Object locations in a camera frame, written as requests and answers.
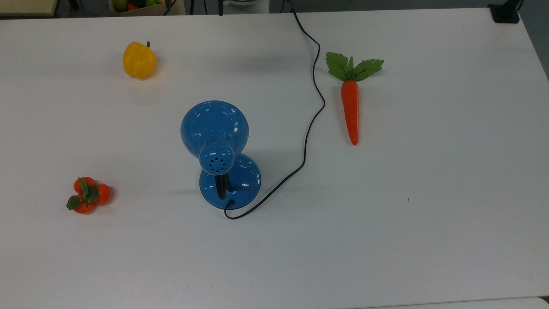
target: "white table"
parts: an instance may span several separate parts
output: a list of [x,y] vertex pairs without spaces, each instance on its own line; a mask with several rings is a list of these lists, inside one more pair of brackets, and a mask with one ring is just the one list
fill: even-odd
[[386,307],[387,309],[547,309],[549,305],[540,298],[451,302],[445,304]]
[[[549,83],[523,24],[494,24],[488,9],[300,19],[322,44],[327,107],[303,170],[238,221],[202,198],[181,119],[202,101],[237,105],[260,197],[297,167],[321,103],[316,50],[292,15],[0,21],[18,29],[0,32],[0,306],[548,295]],[[151,41],[158,55],[146,81],[122,71],[131,41]],[[356,147],[327,51],[385,59],[360,83]],[[69,212],[77,176],[112,186],[114,201]]]

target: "cluster of tangerines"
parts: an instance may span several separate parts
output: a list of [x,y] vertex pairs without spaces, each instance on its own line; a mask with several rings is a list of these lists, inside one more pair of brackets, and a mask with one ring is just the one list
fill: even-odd
[[77,213],[90,213],[97,205],[106,205],[110,201],[110,187],[97,184],[91,177],[78,177],[73,188],[77,195],[69,197],[67,208]]

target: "carrot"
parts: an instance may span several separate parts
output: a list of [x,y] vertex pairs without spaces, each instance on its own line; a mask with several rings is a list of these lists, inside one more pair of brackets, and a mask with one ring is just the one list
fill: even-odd
[[344,81],[341,85],[341,100],[347,131],[353,145],[358,144],[358,84],[354,80]]
[[328,65],[328,73],[343,81],[341,100],[343,102],[345,122],[347,123],[351,143],[356,145],[358,144],[358,111],[360,105],[358,84],[356,82],[379,72],[382,69],[383,60],[364,60],[355,67],[352,57],[347,59],[342,54],[328,52],[326,53],[326,64]]

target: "black power cord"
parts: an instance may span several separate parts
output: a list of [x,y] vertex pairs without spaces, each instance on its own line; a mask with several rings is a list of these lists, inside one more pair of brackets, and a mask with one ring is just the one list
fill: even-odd
[[252,207],[250,210],[246,211],[245,213],[239,215],[239,216],[236,216],[236,217],[231,217],[227,214],[227,210],[229,209],[229,207],[231,207],[233,204],[234,204],[234,200],[229,200],[227,206],[225,206],[225,217],[231,219],[231,220],[236,220],[236,219],[240,219],[246,215],[248,215],[249,213],[251,213],[252,211],[256,210],[259,206],[261,206],[261,204],[263,204],[276,190],[278,190],[278,188],[280,188],[288,179],[290,179],[293,175],[295,175],[295,173],[299,172],[299,170],[305,165],[305,161],[307,159],[307,141],[309,140],[309,132],[311,132],[311,127],[312,127],[312,124],[315,122],[315,119],[316,117],[320,114],[320,112],[324,109],[324,107],[326,106],[326,100],[324,99],[324,96],[322,95],[322,93],[320,93],[320,89],[318,89],[318,86],[316,85],[316,79],[315,79],[315,67],[316,67],[316,62],[318,61],[318,57],[320,56],[320,44],[314,39],[312,38],[308,33],[307,31],[305,31],[305,29],[303,29],[303,26],[301,25],[301,22],[299,21],[299,18],[298,18],[298,15],[295,13],[295,10],[294,9],[291,9],[290,10],[291,13],[294,14],[294,17],[295,17],[295,21],[298,22],[298,26],[299,28],[301,29],[301,31],[308,37],[311,39],[311,41],[313,41],[314,43],[316,43],[316,45],[318,46],[318,51],[316,53],[316,57],[315,57],[315,61],[313,61],[312,63],[312,82],[315,86],[315,89],[316,89],[316,92],[318,92],[318,95],[320,95],[320,98],[322,99],[322,107],[318,110],[318,112],[316,112],[315,116],[312,118],[311,120],[311,123],[309,124],[309,128],[307,129],[307,134],[305,135],[305,142],[304,142],[304,145],[303,145],[303,162],[301,163],[301,165],[296,168],[296,170],[294,170],[293,172],[291,172],[288,176],[286,176],[286,178],[282,179],[282,181],[280,183],[278,183],[278,185],[276,187],[274,187],[274,189],[271,190],[271,192],[269,192],[259,203],[257,203],[254,207]]
[[163,16],[166,16],[171,11],[171,8],[173,8],[173,5],[177,0],[173,0],[171,3],[168,3],[168,1],[170,0],[166,0],[166,6],[168,7],[168,9],[166,10],[166,12],[164,12]]

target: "yellow bell pepper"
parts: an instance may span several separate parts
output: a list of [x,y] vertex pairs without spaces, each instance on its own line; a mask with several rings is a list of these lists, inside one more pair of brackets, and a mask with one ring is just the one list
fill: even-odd
[[126,47],[124,51],[124,72],[128,75],[145,79],[154,70],[156,64],[156,54],[149,48],[150,42],[147,42],[147,46],[132,42]]

